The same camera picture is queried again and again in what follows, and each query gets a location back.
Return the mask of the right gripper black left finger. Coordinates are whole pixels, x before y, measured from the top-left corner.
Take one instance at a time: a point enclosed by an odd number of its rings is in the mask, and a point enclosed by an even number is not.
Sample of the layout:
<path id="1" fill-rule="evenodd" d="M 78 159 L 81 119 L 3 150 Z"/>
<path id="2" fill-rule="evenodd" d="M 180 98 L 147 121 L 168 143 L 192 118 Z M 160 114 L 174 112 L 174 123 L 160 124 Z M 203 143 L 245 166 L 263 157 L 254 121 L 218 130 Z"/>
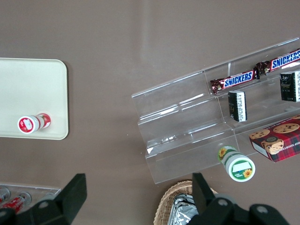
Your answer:
<path id="1" fill-rule="evenodd" d="M 76 174 L 53 200 L 36 203 L 16 214 L 13 209 L 0 210 L 2 225 L 70 225 L 87 199 L 86 175 Z"/>

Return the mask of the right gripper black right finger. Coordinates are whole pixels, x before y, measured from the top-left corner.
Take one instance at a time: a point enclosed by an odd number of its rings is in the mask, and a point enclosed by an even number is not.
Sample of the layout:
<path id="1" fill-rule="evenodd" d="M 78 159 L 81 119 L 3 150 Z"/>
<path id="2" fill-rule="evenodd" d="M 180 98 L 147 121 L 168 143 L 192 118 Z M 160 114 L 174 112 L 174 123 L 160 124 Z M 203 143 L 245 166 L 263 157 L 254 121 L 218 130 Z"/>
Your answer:
<path id="1" fill-rule="evenodd" d="M 191 225 L 287 225 L 287 220 L 275 208 L 253 204 L 244 210 L 226 197 L 216 197 L 201 173 L 193 173 L 192 196 L 198 214 Z"/>

